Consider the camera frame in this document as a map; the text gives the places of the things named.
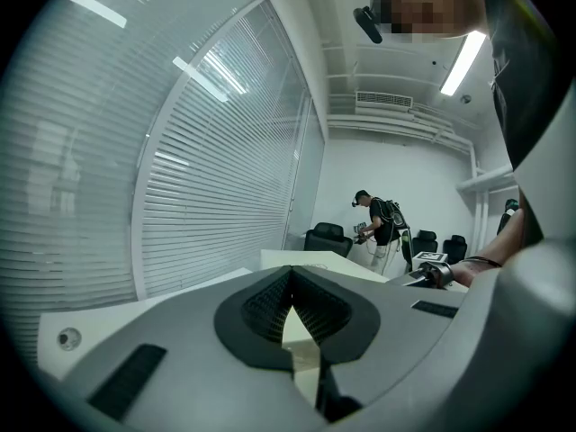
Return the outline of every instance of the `office chair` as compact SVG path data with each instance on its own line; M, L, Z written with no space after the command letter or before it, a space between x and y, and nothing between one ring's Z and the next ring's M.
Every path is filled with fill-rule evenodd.
M460 235L453 235L451 240L444 240L442 251L448 255L447 263L456 264L466 257L466 239Z
M344 237L344 229L337 224L319 222L314 229L306 232L304 251L333 251L347 257L352 249L351 238Z
M412 239L412 249L414 256L422 251L436 253L438 251L438 242L436 233L431 230L421 230L417 237Z

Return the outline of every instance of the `ceiling light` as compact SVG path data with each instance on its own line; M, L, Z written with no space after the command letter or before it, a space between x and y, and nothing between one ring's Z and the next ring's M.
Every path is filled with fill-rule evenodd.
M190 76L190 78L198 82L202 88L204 88L208 93L218 99L221 103L226 103L226 101L228 101L228 97L222 91L220 91L208 78L203 76L182 58L176 56L172 63L176 67L182 69L186 74Z
M460 86L464 80L470 66L476 59L485 38L486 35L478 31L470 32L468 34L460 54L458 55L458 59L452 67L450 75L440 89L440 93L448 96L455 93L458 86Z
M238 91L241 95L246 92L242 85L238 83L238 80L234 78L228 68L224 66L222 61L220 61L216 56L214 56L211 52L208 52L205 59L236 91Z
M102 16L104 19L107 19L111 23L116 24L119 27L124 28L126 26L126 18L124 16L120 16L114 10L108 8L108 6L104 6L100 2L96 2L95 0L69 0L70 2L74 2L77 5L83 6L85 9L90 10L93 13Z

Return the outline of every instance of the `black strap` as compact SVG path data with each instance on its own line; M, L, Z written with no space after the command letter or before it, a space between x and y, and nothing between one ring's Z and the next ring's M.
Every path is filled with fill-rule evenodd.
M499 264L496 261L492 261L491 259L487 259L486 257L482 256L470 256L467 257L463 262L484 263L493 267L502 267L502 264Z

